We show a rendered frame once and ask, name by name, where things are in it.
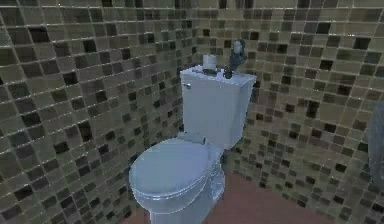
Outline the dark grey spray bottle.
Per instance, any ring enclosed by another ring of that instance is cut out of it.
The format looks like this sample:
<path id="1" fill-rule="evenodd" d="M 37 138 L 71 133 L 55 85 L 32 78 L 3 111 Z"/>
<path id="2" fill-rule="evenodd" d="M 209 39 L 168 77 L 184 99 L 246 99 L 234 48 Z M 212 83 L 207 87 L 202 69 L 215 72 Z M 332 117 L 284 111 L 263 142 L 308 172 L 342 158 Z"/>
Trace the dark grey spray bottle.
<path id="1" fill-rule="evenodd" d="M 245 53 L 245 41 L 243 39 L 237 39 L 233 42 L 233 48 L 231 50 L 228 65 L 224 68 L 223 76 L 226 79 L 231 79 L 233 72 L 247 60 Z"/>

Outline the white toilet paper roll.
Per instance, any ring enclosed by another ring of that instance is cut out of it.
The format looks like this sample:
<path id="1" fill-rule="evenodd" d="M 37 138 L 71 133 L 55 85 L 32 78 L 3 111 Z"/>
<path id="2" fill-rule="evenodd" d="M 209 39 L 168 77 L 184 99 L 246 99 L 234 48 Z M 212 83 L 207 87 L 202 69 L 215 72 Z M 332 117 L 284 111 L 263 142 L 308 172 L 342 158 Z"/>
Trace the white toilet paper roll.
<path id="1" fill-rule="evenodd" d="M 203 68 L 215 70 L 217 65 L 217 57 L 215 55 L 207 54 L 203 56 Z"/>

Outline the grey blue cloth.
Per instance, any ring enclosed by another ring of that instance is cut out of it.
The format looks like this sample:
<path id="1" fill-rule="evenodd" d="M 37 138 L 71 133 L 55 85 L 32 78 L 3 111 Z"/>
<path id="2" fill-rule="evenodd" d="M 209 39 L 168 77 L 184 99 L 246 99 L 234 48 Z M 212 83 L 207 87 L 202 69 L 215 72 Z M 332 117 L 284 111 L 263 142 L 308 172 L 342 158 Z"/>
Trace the grey blue cloth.
<path id="1" fill-rule="evenodd" d="M 368 156 L 372 181 L 384 188 L 384 102 L 376 104 L 368 122 Z"/>

